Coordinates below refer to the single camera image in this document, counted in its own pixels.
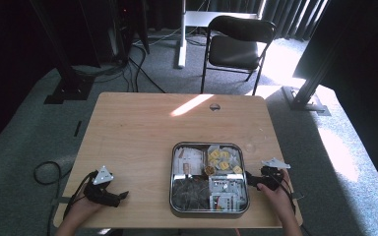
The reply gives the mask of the person's left hand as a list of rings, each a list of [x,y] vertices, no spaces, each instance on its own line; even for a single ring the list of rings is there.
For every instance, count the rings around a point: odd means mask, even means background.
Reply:
[[[100,209],[102,209],[102,205],[90,201],[87,197],[80,197],[70,207],[68,214],[64,218],[64,223],[79,227]]]

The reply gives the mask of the black metal stand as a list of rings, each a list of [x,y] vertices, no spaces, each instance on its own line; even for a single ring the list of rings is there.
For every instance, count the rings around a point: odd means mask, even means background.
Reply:
[[[338,56],[341,37],[345,29],[346,26],[342,22],[327,26],[325,29],[317,28],[298,64],[306,73],[304,84],[300,88],[283,87],[284,97],[291,110],[330,114],[315,92]]]
[[[87,100],[95,77],[76,73],[41,1],[28,0],[28,2],[33,11],[32,21],[35,29],[60,76],[56,89],[44,103],[62,104],[65,100]]]

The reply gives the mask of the pile of white printed packets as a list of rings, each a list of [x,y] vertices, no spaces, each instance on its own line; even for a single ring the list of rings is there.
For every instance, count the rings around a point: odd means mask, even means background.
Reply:
[[[209,178],[210,210],[222,212],[243,212],[248,197],[245,181],[241,174],[212,176]]]

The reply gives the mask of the clear glass cup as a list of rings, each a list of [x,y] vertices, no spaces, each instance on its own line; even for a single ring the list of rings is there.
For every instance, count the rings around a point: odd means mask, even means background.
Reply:
[[[264,140],[264,132],[262,129],[253,129],[245,134],[244,150],[254,153]]]

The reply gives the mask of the dark pleated curtain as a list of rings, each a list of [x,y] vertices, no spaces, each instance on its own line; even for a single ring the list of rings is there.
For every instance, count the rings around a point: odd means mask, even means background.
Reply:
[[[276,38],[310,40],[330,0],[203,0],[209,12],[257,14],[277,27]]]

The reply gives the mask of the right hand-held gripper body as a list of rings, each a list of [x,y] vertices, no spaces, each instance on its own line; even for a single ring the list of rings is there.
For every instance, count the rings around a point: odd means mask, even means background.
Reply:
[[[270,160],[263,160],[262,164],[262,168],[264,166],[274,167],[274,172],[268,175],[263,175],[261,173],[261,176],[259,177],[259,182],[267,186],[271,190],[277,189],[279,185],[282,183],[282,180],[284,179],[284,174],[282,173],[282,170],[289,169],[290,165],[276,159],[275,157],[273,157]]]

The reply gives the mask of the grey tape strip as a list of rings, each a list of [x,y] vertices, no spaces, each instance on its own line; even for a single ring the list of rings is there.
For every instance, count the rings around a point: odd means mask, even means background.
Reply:
[[[70,202],[71,198],[69,197],[59,197],[55,198],[51,201],[52,206],[58,206],[59,204],[68,204]]]

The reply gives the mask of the pile of dark green packets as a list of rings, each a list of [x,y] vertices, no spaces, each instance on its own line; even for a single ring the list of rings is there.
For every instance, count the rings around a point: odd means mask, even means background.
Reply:
[[[209,183],[203,179],[186,178],[173,182],[171,205],[179,211],[198,211],[209,208]]]

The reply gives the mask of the dark computer equipment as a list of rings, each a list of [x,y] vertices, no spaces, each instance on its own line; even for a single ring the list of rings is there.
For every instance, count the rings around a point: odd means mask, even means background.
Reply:
[[[135,37],[150,53],[145,0],[80,0],[98,64],[127,62]]]

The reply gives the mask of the pile of white paper packets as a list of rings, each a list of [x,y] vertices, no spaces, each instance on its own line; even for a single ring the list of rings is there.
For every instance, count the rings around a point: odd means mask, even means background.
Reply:
[[[203,152],[196,148],[179,147],[173,156],[173,173],[201,175],[204,168]]]

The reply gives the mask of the person's right hand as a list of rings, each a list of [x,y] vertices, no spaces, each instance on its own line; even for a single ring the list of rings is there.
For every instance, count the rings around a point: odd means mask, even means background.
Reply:
[[[273,210],[276,212],[280,221],[284,221],[289,218],[295,218],[295,213],[287,190],[287,188],[289,187],[289,177],[285,170],[282,170],[282,174],[282,184],[275,190],[271,190],[261,183],[257,185],[257,188],[270,201],[271,206]]]

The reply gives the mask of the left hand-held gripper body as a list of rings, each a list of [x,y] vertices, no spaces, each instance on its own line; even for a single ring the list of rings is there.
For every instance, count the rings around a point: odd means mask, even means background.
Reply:
[[[106,188],[114,179],[113,175],[102,166],[90,174],[90,181],[85,187],[85,196],[94,203],[108,206],[118,207],[120,203],[120,196],[109,193]]]

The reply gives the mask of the black folding chair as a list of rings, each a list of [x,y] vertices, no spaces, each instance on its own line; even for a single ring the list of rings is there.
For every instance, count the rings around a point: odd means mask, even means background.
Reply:
[[[217,16],[207,26],[201,92],[208,70],[247,74],[248,82],[257,73],[252,94],[256,94],[267,50],[276,36],[276,25],[257,19]]]

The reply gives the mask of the pile of yellow label tea bags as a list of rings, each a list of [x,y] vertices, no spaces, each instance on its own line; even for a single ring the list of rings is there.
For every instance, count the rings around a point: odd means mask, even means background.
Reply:
[[[207,175],[242,174],[242,154],[237,146],[212,145],[207,150]]]

